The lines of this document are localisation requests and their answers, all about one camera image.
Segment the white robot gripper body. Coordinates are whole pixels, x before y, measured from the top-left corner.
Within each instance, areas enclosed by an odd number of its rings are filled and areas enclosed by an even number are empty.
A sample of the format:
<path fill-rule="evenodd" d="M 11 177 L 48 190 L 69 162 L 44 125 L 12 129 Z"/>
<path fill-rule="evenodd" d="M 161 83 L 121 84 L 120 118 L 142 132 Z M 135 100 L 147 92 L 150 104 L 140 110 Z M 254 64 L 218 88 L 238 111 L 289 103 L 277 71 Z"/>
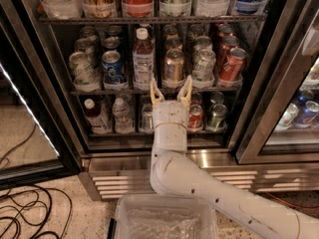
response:
<path fill-rule="evenodd" d="M 164 101 L 154 107 L 153 150 L 186 152 L 188 109 L 178 101 Z"/>

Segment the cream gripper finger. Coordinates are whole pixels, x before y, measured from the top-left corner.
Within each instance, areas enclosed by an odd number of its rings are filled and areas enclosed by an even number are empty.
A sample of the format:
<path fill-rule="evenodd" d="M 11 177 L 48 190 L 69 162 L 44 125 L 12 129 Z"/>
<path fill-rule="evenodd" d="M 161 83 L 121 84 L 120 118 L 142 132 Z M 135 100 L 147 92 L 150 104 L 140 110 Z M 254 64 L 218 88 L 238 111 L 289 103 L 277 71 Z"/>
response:
<path fill-rule="evenodd" d="M 154 106 L 162 103 L 164 101 L 164 96 L 158 88 L 158 83 L 155 78 L 152 78 L 150 84 L 150 96 Z"/>
<path fill-rule="evenodd" d="M 177 100 L 184 104 L 189 105 L 191 101 L 191 93 L 192 93 L 192 77 L 188 75 L 184 85 L 181 87 L 177 94 Z"/>

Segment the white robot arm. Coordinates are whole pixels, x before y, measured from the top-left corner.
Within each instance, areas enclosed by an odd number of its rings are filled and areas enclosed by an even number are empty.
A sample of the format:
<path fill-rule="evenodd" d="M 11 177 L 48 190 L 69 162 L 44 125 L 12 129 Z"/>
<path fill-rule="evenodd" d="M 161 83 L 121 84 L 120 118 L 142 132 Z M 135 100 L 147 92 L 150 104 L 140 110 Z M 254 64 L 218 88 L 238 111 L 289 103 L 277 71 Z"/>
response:
<path fill-rule="evenodd" d="M 160 195 L 196 197 L 264 239 L 318 239 L 319 220 L 221 182 L 185 156 L 192 78 L 168 101 L 151 80 L 154 143 L 151 185 Z"/>

